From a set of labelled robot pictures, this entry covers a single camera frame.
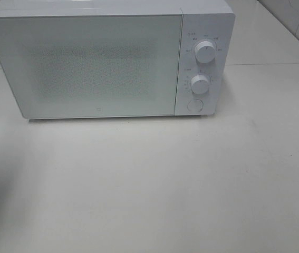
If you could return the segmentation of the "round white door button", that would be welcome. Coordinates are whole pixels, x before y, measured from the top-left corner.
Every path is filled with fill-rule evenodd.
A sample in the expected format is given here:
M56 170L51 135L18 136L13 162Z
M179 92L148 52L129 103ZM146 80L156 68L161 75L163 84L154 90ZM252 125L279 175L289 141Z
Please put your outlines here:
M192 113L199 113L202 111L203 106L204 106L204 103L202 100L194 99L188 103L187 108Z

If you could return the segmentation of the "white microwave knob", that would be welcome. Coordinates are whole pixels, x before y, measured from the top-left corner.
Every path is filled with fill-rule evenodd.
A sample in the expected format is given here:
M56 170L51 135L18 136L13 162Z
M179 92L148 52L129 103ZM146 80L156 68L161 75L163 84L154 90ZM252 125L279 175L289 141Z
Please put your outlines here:
M203 40L195 45L195 57L199 63L211 62L216 56L216 44L211 40Z
M191 79L190 86L194 94L205 94L210 87L210 78L206 75L196 75Z

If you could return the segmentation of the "white microwave door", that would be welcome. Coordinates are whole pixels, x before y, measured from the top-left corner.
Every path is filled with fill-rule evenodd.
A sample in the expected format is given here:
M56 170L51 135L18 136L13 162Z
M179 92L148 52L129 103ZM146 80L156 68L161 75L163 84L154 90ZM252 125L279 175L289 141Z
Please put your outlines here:
M0 64L27 119L172 115L181 19L0 18Z

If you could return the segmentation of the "white microwave oven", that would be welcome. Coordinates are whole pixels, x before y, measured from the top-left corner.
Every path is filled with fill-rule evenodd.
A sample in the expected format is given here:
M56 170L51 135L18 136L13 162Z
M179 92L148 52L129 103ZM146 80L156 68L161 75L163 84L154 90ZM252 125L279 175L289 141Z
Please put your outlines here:
M225 1L0 1L0 18L163 15L182 17L175 112L154 116L212 115L220 94L235 21L234 12ZM199 63L195 57L195 45L203 40L216 44L216 56L206 64ZM190 81L196 75L210 78L205 94L196 95L191 90ZM204 103L199 113L187 108L194 99Z

